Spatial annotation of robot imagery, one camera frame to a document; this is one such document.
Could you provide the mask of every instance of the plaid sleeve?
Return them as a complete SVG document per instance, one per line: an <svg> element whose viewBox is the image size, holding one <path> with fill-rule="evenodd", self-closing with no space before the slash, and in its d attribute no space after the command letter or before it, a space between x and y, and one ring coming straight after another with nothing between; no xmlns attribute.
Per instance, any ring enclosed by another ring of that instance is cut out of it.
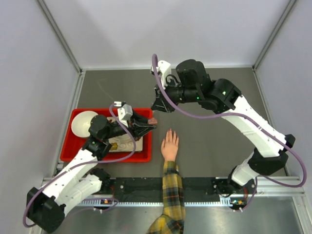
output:
<svg viewBox="0 0 312 234"><path fill-rule="evenodd" d="M178 166L169 161L164 164L162 178L163 214L155 220L147 234L183 233L185 207L183 201L182 179Z"/></svg>

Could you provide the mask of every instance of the white bowl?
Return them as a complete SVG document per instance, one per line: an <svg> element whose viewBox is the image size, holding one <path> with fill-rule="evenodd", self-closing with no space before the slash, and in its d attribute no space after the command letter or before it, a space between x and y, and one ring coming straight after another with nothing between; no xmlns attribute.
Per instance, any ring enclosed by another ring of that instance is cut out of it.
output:
<svg viewBox="0 0 312 234"><path fill-rule="evenodd" d="M84 111L75 116L72 121L72 132L81 138L86 138L90 136L89 128L91 125L91 120L94 116L98 115L94 111Z"/></svg>

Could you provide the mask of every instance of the red tray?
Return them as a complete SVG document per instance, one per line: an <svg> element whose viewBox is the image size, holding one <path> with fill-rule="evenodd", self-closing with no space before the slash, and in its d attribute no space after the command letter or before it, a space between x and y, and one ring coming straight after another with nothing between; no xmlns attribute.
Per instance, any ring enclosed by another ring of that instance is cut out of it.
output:
<svg viewBox="0 0 312 234"><path fill-rule="evenodd" d="M142 115L147 118L153 117L153 112L151 109L148 108L136 108L134 109L139 115ZM71 124L76 115L83 111L95 111L99 115L104 115L106 117L111 117L112 115L109 113L109 109L75 109L72 112L70 117L69 125L67 127L66 137L63 144L62 152L60 154L60 159L64 162L71 161L76 154L78 153L79 149L84 145L86 142L85 138L80 138L73 134L71 129ZM113 109L115 115L117 115L117 109ZM118 152L118 153L108 153L107 156L103 159L111 160L117 159L121 157L125 157L130 152ZM143 151L135 152L130 158L123 160L121 162L148 162L151 160L152 157L152 132L149 132L143 137Z"/></svg>

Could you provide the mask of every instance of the metal frame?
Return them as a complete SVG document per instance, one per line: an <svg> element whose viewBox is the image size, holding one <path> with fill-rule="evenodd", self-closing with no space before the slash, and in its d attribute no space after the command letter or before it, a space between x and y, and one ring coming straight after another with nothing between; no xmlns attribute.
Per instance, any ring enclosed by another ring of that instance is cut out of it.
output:
<svg viewBox="0 0 312 234"><path fill-rule="evenodd" d="M65 135L66 135L66 127L67 127L68 122L69 122L71 111L73 109L75 109L77 107L77 104L78 104L78 100L79 100L79 96L81 93L81 88L82 88L85 72L83 72L82 69L80 68L77 60L75 59L75 56L73 55L72 51L70 50L64 36L62 35L59 27L57 26L52 14L51 14L51 12L49 11L49 9L45 3L45 0L36 0L36 2L38 3L40 9L42 10L42 12L44 13L48 22L50 23L52 30L55 32L56 37L58 38L60 44L62 45L62 47L65 51L65 53L68 56L68 58L71 60L73 66L75 67L75 69L79 73L79 78L76 82L76 88L75 88L75 91L73 93L72 102L68 108L68 115L67 115L67 118L64 122L63 135L59 141L59 147L58 147L58 151L56 153L57 154L56 158L59 158L59 154L60 154L60 151L62 148L62 143L63 143ZM281 29L281 27L285 23L287 17L291 13L291 11L294 9L296 3L297 3L297 0L290 0L289 1L289 3L287 4L282 16L280 17L278 23L276 24L274 30L272 31L271 35L269 36L266 44L264 45L263 49L261 50L261 53L259 54L254 66L253 66L254 76L255 76L258 88L260 90L262 101L264 103L265 110L266 110L266 113L268 115L269 121L273 126L275 125L275 123L272 119L272 115L271 115L271 112L270 112L270 109L268 106L268 102L265 98L265 95L262 92L263 89L262 89L261 83L259 82L259 77L257 75L257 69L259 68L261 62L263 61L265 55L267 54L269 48L271 47L273 41L275 40L279 30ZM55 172L57 172L57 170L61 170L62 168L63 168L63 162L58 161L58 163L56 164ZM283 181L285 183L289 183L289 184L296 184L296 183L299 183L299 181L300 181L300 178L298 178L298 177L289 177L289 176L275 177L275 179L277 179L279 181ZM49 180L49 178L45 178L43 180L43 184L48 180ZM311 212L311 208L309 206L309 203L308 203L308 200L305 196L305 192L304 192L303 188L292 189L292 188L282 187L282 186L279 186L277 184L273 184L272 182L266 180L263 177L260 177L258 179L258 189L257 190L258 190L258 193L256 194L256 197L260 197L260 196L269 196L269 197L291 196L291 197L293 197L294 206L295 206L296 211L298 213L298 218L300 220L300 223L302 225L304 233L305 234L312 234L312 212ZM133 205L134 204L119 204L119 206L133 206ZM145 205L160 206L161 203L159 203L159 204L140 204L140 206L145 206ZM188 206L208 206L208 205L213 206L213 204L208 204L208 203L200 203L200 204L190 203L187 205ZM42 232L42 229L39 228L38 226L35 226L35 227L30 229L29 234L40 234L41 232Z"/></svg>

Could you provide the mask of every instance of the white wall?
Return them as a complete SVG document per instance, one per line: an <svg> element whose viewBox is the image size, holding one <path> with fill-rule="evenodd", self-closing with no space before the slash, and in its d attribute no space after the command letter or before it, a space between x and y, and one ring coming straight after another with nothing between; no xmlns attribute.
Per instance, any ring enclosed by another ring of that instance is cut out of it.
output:
<svg viewBox="0 0 312 234"><path fill-rule="evenodd" d="M0 233L28 233L26 194L50 176L78 74L35 0L0 4Z"/></svg>
<svg viewBox="0 0 312 234"><path fill-rule="evenodd" d="M289 0L45 0L83 68L251 66Z"/></svg>
<svg viewBox="0 0 312 234"><path fill-rule="evenodd" d="M296 136L294 149L308 168L305 190L312 204L311 9L311 0L298 1L258 74L278 130ZM288 166L292 175L302 175L300 165L293 157Z"/></svg>

